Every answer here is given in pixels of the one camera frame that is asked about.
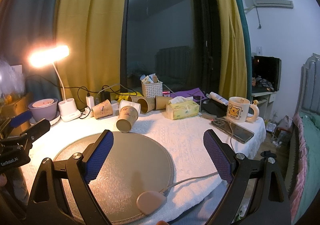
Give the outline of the brown patterned paper cup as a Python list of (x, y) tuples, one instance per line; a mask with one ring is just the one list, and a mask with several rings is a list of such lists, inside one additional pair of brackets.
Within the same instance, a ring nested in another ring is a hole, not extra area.
[(137, 119), (138, 111), (132, 106), (124, 106), (120, 110), (116, 127), (121, 132), (129, 132)]

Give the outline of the brown paper cup lying left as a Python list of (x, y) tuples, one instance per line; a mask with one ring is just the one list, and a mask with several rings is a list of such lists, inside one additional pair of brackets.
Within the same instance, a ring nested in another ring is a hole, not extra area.
[(98, 105), (95, 105), (92, 108), (92, 111), (95, 119), (111, 116), (113, 114), (112, 105), (109, 100), (105, 100)]

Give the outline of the brown paper cup lying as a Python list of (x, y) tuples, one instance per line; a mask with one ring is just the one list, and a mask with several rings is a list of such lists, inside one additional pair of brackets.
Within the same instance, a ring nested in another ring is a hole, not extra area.
[(129, 96), (128, 100), (140, 104), (140, 111), (143, 114), (147, 114), (155, 109), (155, 99), (152, 97)]
[(98, 105), (95, 105), (92, 108), (92, 111), (95, 119), (111, 116), (113, 114), (112, 105), (109, 100), (105, 100)]
[(155, 105), (156, 110), (163, 110), (166, 109), (167, 104), (171, 100), (171, 97), (166, 96), (156, 96), (155, 97)]

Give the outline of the white leaf paper cup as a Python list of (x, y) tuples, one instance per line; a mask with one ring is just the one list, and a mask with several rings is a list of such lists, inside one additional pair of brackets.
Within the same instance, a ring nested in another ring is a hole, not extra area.
[(126, 106), (130, 106), (130, 107), (134, 107), (138, 114), (140, 114), (140, 111), (141, 111), (141, 105), (137, 102), (132, 102), (132, 101), (126, 101), (126, 100), (122, 100), (119, 104), (119, 111), (121, 111), (121, 109), (123, 107), (126, 107)]

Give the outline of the brown paper cup lying right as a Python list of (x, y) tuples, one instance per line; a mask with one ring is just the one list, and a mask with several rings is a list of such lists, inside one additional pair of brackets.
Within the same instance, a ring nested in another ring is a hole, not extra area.
[(166, 109), (167, 104), (171, 100), (171, 97), (166, 96), (156, 96), (155, 97), (155, 105), (156, 110), (163, 110)]

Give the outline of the purple bowl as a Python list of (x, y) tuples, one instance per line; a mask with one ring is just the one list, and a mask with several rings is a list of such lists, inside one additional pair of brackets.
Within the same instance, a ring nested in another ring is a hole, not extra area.
[(33, 115), (33, 119), (38, 122), (42, 119), (49, 121), (57, 117), (57, 102), (56, 98), (47, 98), (32, 102), (28, 105), (28, 109)]

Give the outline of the white power adapter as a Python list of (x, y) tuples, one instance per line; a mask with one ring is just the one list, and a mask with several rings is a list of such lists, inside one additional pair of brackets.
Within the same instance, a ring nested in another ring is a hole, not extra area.
[(92, 95), (90, 95), (90, 93), (87, 93), (86, 96), (86, 105), (87, 107), (91, 110), (94, 107), (94, 97)]

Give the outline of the black smartphone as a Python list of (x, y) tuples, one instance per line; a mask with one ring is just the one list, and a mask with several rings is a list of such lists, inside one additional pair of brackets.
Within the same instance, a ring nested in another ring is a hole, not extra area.
[(242, 144), (247, 143), (254, 136), (252, 131), (224, 118), (212, 120), (211, 124)]

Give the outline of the yellow cloth item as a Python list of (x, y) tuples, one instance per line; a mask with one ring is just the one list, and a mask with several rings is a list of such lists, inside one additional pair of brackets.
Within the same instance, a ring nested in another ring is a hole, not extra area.
[(141, 97), (142, 94), (140, 92), (121, 92), (121, 93), (116, 94), (115, 100), (118, 102), (120, 102), (122, 100), (128, 101), (130, 96)]

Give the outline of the grey bed headboard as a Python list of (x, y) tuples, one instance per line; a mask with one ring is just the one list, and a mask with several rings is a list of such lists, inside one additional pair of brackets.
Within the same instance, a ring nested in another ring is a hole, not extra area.
[(319, 54), (313, 53), (301, 67), (299, 96), (296, 112), (319, 114)]

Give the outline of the yellow curtain left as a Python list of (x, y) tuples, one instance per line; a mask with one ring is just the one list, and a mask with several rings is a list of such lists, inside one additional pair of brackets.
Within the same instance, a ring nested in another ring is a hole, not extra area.
[(125, 0), (59, 0), (56, 41), (70, 54), (57, 62), (66, 96), (85, 106), (87, 92), (120, 82), (120, 49)]

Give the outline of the yellow curtain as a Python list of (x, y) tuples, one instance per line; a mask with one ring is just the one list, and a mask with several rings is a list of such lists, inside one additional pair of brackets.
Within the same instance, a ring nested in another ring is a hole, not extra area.
[(59, 0), (56, 41), (70, 54), (57, 62), (66, 96), (85, 106), (87, 92), (120, 82), (120, 49), (125, 0)]
[(224, 98), (247, 96), (245, 42), (236, 0), (217, 0), (221, 31), (219, 94)]

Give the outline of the yellow curtain right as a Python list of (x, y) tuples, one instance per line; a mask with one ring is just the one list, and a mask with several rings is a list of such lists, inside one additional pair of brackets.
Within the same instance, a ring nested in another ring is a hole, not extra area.
[(247, 96), (245, 42), (236, 0), (217, 0), (221, 31), (219, 94), (224, 98)]

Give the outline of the green tissue pack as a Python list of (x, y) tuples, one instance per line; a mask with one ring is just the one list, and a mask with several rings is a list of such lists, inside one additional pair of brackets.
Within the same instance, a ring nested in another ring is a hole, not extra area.
[(193, 101), (193, 97), (177, 96), (166, 105), (167, 118), (170, 120), (194, 117), (199, 114), (200, 105)]

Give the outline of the white air conditioner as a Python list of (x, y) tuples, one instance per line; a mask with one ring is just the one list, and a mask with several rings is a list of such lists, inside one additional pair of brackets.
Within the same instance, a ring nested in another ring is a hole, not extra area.
[(291, 0), (251, 0), (251, 6), (245, 8), (244, 12), (249, 13), (252, 9), (267, 7), (293, 9), (294, 4)]

